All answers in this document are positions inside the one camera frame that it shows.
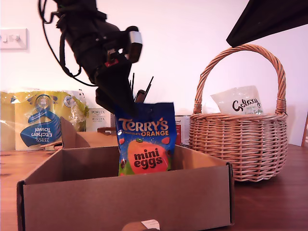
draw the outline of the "white wall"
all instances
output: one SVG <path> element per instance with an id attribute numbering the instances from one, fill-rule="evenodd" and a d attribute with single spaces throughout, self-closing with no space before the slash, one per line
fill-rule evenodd
<path id="1" fill-rule="evenodd" d="M 56 9 L 48 1 L 47 13 Z M 143 39 L 140 61 L 133 65 L 135 90 L 145 89 L 154 76 L 148 102 L 174 102 L 176 112 L 191 113 L 200 73 L 221 51 L 226 38 L 248 0 L 97 0 L 108 22 L 121 30 L 138 26 Z M 41 89 L 82 88 L 90 107 L 95 107 L 94 88 L 66 76 L 54 60 L 43 36 L 36 0 L 1 0 L 1 27 L 26 27 L 26 52 L 1 52 L 1 89 L 30 87 Z M 48 35 L 58 53 L 60 31 L 47 25 Z M 275 54 L 287 78 L 289 141 L 300 145 L 308 111 L 308 26 L 254 41 Z M 67 66 L 77 65 L 67 47 Z M 83 73 L 80 77 L 87 81 Z M 233 87 L 256 85 L 265 112 L 273 113 L 277 94 L 274 68 L 261 55 L 240 52 L 215 67 L 205 84 L 204 102 L 209 95 Z"/>

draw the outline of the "black cable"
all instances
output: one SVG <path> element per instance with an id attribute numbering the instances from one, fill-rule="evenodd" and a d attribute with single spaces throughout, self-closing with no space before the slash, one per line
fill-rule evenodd
<path id="1" fill-rule="evenodd" d="M 50 48 L 54 58 L 56 59 L 56 61 L 58 62 L 58 64 L 61 66 L 61 68 L 63 69 L 63 71 L 68 75 L 70 76 L 71 78 L 73 78 L 74 80 L 78 81 L 79 83 L 82 83 L 86 86 L 89 86 L 89 87 L 97 87 L 96 85 L 92 85 L 92 84 L 88 84 L 88 83 L 85 83 L 79 79 L 76 78 L 76 76 L 80 75 L 81 73 L 81 66 L 79 65 L 79 70 L 78 70 L 78 73 L 76 75 L 73 75 L 72 73 L 69 72 L 68 68 L 65 67 L 65 56 L 64 56 L 64 61 L 62 61 L 62 63 L 60 62 L 60 60 L 58 59 L 58 57 L 56 56 L 56 54 L 54 53 L 50 43 L 49 43 L 49 40 L 48 40 L 48 37 L 47 37 L 47 33 L 46 33 L 46 29 L 45 29 L 45 24 L 50 24 L 52 23 L 53 21 L 53 16 L 54 14 L 51 14 L 51 18 L 50 18 L 50 21 L 47 22 L 46 19 L 45 19 L 45 9 L 46 9 L 46 3 L 47 3 L 47 0 L 44 1 L 44 5 L 43 5 L 43 9 L 41 8 L 41 0 L 38 0 L 38 11 L 39 11 L 39 15 L 42 19 L 42 27 L 43 27 L 43 32 L 44 32 L 44 36 L 45 36 L 45 39 L 47 41 L 47 44 L 48 44 L 48 47 Z M 64 46 L 63 47 L 60 47 L 60 50 L 64 52 Z"/>

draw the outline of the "white box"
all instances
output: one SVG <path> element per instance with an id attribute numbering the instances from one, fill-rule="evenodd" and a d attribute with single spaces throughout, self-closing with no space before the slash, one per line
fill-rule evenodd
<path id="1" fill-rule="evenodd" d="M 189 129 L 190 129 L 190 116 L 189 115 L 176 115 L 175 123 L 177 129 L 177 145 L 189 145 Z"/>
<path id="2" fill-rule="evenodd" d="M 90 108 L 86 121 L 87 131 L 97 131 L 98 128 L 109 128 L 110 112 L 104 108 Z"/>

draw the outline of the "wooden table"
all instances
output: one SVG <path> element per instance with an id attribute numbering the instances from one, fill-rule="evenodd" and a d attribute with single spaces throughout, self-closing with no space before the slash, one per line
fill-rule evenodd
<path id="1" fill-rule="evenodd" d="M 16 231 L 16 183 L 50 152 L 1 153 L 1 231 Z M 289 145 L 281 173 L 235 184 L 235 225 L 214 231 L 308 231 L 308 149 Z"/>

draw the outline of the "terry's chocolate orange mini eggs bag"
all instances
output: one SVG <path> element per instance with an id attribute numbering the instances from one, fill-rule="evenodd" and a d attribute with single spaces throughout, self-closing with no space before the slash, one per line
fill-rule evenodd
<path id="1" fill-rule="evenodd" d="M 137 103 L 138 116 L 116 113 L 119 175 L 171 170 L 176 126 L 173 103 Z"/>

